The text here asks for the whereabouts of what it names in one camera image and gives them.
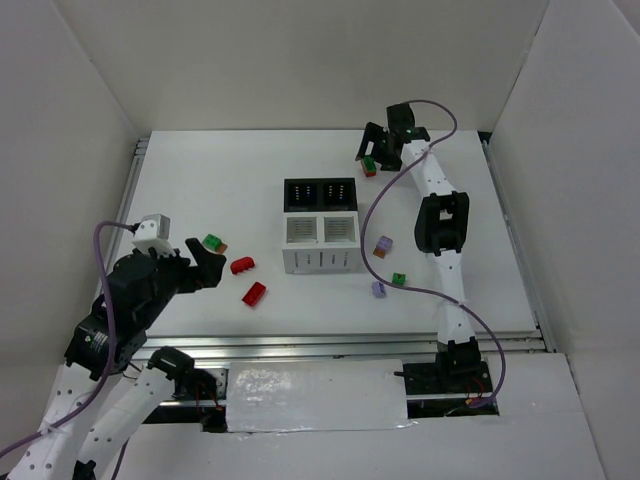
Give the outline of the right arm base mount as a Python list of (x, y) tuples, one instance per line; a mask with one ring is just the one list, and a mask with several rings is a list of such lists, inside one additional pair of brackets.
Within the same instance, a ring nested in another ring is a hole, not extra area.
[(404, 380), (409, 396), (462, 394), (469, 398), (485, 397), (493, 392), (492, 379), (485, 362), (475, 373), (449, 376), (441, 373), (435, 362), (404, 363), (393, 375)]

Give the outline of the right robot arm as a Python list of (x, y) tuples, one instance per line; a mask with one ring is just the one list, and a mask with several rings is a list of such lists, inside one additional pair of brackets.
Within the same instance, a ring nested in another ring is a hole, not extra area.
[(480, 347), (472, 323), (477, 322), (487, 333), (491, 329), (465, 304), (461, 263), (468, 232), (470, 198), (467, 193), (454, 188), (433, 153), (435, 146), (456, 133), (458, 121), (453, 112), (439, 102), (424, 99), (417, 102), (443, 111), (451, 119), (452, 129), (433, 139), (424, 127), (416, 124), (411, 108), (415, 103), (413, 100), (389, 106), (385, 127), (367, 123), (356, 158), (360, 161), (371, 159), (381, 170), (392, 172), (394, 176), (369, 207), (361, 236), (366, 236), (371, 217), (388, 191), (403, 177), (412, 177), (421, 195), (414, 225), (414, 242), (418, 251), (435, 265), (440, 288), (418, 288), (387, 281), (374, 271), (366, 253), (362, 259), (365, 268), (382, 285), (423, 293), (445, 303), (438, 326), (434, 369), (436, 381), (446, 386), (451, 382), (477, 379), (481, 375)]

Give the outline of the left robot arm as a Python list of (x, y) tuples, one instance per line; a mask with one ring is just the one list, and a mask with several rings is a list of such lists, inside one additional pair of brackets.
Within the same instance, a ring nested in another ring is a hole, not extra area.
[(215, 399), (215, 377), (196, 368), (186, 353), (164, 346), (124, 396), (104, 406), (169, 301), (221, 281), (225, 257), (195, 238), (186, 245), (190, 258), (152, 245), (134, 249), (112, 272), (102, 273), (103, 292), (74, 331), (37, 432), (1, 452), (24, 451), (7, 478), (98, 479), (163, 401), (172, 396)]

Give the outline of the small green lego brick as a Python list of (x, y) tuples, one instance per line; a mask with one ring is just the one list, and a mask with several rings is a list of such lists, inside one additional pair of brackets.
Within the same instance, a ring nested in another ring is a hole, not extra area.
[(394, 272), (392, 274), (391, 282), (396, 286), (405, 286), (407, 277), (404, 273)]

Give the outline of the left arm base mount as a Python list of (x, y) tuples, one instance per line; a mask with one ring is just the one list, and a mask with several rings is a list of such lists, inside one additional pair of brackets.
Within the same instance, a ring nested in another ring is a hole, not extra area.
[(195, 368), (176, 388), (172, 399), (192, 406), (198, 417), (225, 410), (228, 370)]

